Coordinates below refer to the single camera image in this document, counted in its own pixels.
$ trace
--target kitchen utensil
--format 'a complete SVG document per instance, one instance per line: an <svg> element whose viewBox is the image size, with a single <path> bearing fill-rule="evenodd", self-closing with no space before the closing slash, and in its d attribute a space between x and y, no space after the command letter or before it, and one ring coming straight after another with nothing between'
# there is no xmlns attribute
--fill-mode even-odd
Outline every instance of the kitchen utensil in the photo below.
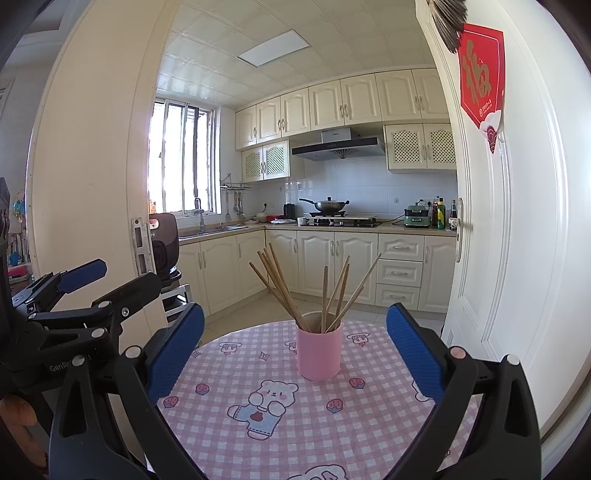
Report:
<svg viewBox="0 0 591 480"><path fill-rule="evenodd" d="M323 200L321 202L312 202L312 200L307 200L307 199L300 199L300 201L311 203L312 205L314 205L316 210L318 210L319 212L323 212L323 213L339 212L343 208L345 208L345 205L349 204L348 200L346 202L334 202L331 197L327 197L326 200Z"/></svg>

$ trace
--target person's hand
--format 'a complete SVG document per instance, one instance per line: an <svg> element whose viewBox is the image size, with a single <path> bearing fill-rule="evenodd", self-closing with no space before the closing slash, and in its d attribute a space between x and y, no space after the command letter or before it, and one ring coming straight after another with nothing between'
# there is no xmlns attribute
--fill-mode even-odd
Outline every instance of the person's hand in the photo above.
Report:
<svg viewBox="0 0 591 480"><path fill-rule="evenodd" d="M37 424L37 415L33 407L19 397L6 395L0 400L0 417L31 463L45 469L46 454L26 428Z"/></svg>

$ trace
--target cabinet door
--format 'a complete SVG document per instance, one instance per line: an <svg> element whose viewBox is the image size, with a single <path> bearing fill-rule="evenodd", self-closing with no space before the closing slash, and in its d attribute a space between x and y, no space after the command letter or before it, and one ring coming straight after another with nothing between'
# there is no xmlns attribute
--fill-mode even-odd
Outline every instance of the cabinet door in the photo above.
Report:
<svg viewBox="0 0 591 480"><path fill-rule="evenodd" d="M413 70L413 77L423 118L449 118L437 69Z"/></svg>
<svg viewBox="0 0 591 480"><path fill-rule="evenodd" d="M201 242L201 257L210 312L242 300L236 235Z"/></svg>
<svg viewBox="0 0 591 480"><path fill-rule="evenodd" d="M343 91L345 125L382 121L378 85L373 73L343 79L340 87Z"/></svg>
<svg viewBox="0 0 591 480"><path fill-rule="evenodd" d="M329 291L335 287L335 234L297 232L300 293L322 296L324 266L329 268Z"/></svg>
<svg viewBox="0 0 591 480"><path fill-rule="evenodd" d="M281 136L310 131L310 96L308 89L281 95Z"/></svg>
<svg viewBox="0 0 591 480"><path fill-rule="evenodd" d="M281 138L281 102L272 98L256 106L256 142Z"/></svg>
<svg viewBox="0 0 591 480"><path fill-rule="evenodd" d="M336 232L335 242L335 281L339 279L347 255L351 256L345 290L345 300L349 300L378 256L378 234ZM369 276L361 295L356 300L358 303L374 305L375 282L376 270Z"/></svg>
<svg viewBox="0 0 591 480"><path fill-rule="evenodd" d="M386 125L384 135L390 170L427 168L427 146L422 125Z"/></svg>
<svg viewBox="0 0 591 480"><path fill-rule="evenodd" d="M201 305L205 316L209 315L209 305L205 292L203 262L200 243L181 245L178 251L177 268L182 273L181 283L188 283L193 301Z"/></svg>
<svg viewBox="0 0 591 480"><path fill-rule="evenodd" d="M262 170L262 147L245 150L242 152L242 181L264 180Z"/></svg>
<svg viewBox="0 0 591 480"><path fill-rule="evenodd" d="M264 146L262 159L265 180L290 176L290 150L287 141Z"/></svg>
<svg viewBox="0 0 591 480"><path fill-rule="evenodd" d="M297 265L297 231L265 230L267 245L273 244L281 271L290 291L300 291L300 276Z"/></svg>
<svg viewBox="0 0 591 480"><path fill-rule="evenodd" d="M376 73L375 78L384 121L422 118L411 70Z"/></svg>
<svg viewBox="0 0 591 480"><path fill-rule="evenodd" d="M449 236L425 237L423 279L418 309L447 312L456 266L456 239Z"/></svg>
<svg viewBox="0 0 591 480"><path fill-rule="evenodd" d="M262 266L261 259L257 254L258 251L265 248L265 231L259 230L258 232L237 235L236 241L238 243L238 265L242 297L247 298L265 289L265 284L249 265L252 262L259 272L265 272L265 267Z"/></svg>
<svg viewBox="0 0 591 480"><path fill-rule="evenodd" d="M256 105L236 112L236 150L256 144Z"/></svg>
<svg viewBox="0 0 591 480"><path fill-rule="evenodd" d="M340 80L308 88L310 92L310 123L312 130L341 127L345 124Z"/></svg>
<svg viewBox="0 0 591 480"><path fill-rule="evenodd" d="M425 124L427 167L433 170L456 169L456 147L450 124Z"/></svg>

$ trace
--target green appliance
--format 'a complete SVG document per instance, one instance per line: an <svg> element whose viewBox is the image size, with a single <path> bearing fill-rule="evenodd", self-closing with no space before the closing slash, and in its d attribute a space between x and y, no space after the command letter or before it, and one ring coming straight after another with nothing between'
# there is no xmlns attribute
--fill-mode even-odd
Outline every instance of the green appliance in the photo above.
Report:
<svg viewBox="0 0 591 480"><path fill-rule="evenodd" d="M426 205L409 205L404 210L404 226L429 228L431 226L429 207Z"/></svg>

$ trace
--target pink checkered tablecloth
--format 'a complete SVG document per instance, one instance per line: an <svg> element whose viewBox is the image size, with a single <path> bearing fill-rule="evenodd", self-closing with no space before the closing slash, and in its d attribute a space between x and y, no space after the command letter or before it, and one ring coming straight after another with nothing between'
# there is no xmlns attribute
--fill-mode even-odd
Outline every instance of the pink checkered tablecloth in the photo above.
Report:
<svg viewBox="0 0 591 480"><path fill-rule="evenodd" d="M384 325L344 322L341 372L301 377L295 322L229 333L196 349L158 406L210 480L381 480L434 403ZM457 462L475 399L442 466Z"/></svg>

